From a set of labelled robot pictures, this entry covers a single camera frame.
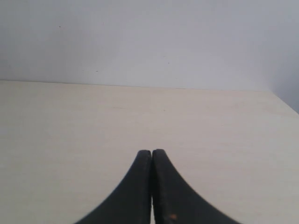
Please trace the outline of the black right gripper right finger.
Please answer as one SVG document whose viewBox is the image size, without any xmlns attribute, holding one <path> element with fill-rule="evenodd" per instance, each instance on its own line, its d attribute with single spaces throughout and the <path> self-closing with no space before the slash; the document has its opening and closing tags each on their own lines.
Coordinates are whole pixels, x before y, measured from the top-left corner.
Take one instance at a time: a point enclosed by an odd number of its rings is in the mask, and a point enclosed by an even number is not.
<svg viewBox="0 0 299 224">
<path fill-rule="evenodd" d="M 156 224 L 236 224 L 198 195 L 173 166 L 166 152 L 152 152 L 151 194 Z"/>
</svg>

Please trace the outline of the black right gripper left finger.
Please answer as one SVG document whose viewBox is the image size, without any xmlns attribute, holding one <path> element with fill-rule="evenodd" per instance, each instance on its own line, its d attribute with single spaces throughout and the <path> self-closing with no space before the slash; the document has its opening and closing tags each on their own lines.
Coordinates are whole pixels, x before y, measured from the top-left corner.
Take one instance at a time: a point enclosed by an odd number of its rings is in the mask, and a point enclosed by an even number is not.
<svg viewBox="0 0 299 224">
<path fill-rule="evenodd" d="M 151 152 L 138 151 L 130 169 L 112 193 L 78 224 L 149 224 Z"/>
</svg>

